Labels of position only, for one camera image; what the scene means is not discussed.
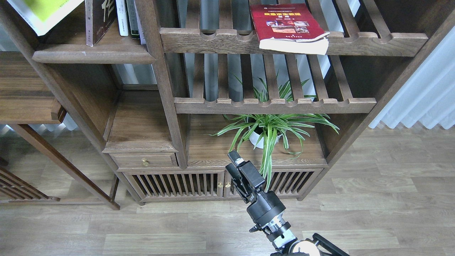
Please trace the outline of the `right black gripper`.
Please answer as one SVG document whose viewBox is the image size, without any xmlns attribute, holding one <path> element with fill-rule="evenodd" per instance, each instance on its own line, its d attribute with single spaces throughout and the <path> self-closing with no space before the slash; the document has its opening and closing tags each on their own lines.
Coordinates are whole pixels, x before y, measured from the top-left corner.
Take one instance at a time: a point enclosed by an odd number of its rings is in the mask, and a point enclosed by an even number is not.
<svg viewBox="0 0 455 256">
<path fill-rule="evenodd" d="M 249 204 L 247 213 L 255 224 L 249 231 L 277 232 L 285 224 L 282 213 L 286 207 L 273 191 L 263 190 L 265 180 L 250 161 L 245 162 L 236 150 L 227 155 L 232 163 L 226 165 L 226 170 L 238 194 Z"/>
</svg>

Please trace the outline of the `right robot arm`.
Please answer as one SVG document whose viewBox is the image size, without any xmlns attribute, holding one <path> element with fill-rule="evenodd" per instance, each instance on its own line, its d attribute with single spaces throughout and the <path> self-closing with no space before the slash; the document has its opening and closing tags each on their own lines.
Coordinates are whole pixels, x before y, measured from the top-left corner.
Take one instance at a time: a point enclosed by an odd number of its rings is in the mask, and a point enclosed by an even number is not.
<svg viewBox="0 0 455 256">
<path fill-rule="evenodd" d="M 290 223 L 283 220 L 286 209 L 273 191 L 265 192 L 265 180 L 250 161 L 244 161 L 237 151 L 228 153 L 231 163 L 226 170 L 232 184 L 245 203 L 254 222 L 249 232 L 263 231 L 274 246 L 273 256 L 347 256 L 348 254 L 318 233 L 312 240 L 299 240 L 290 230 Z"/>
</svg>

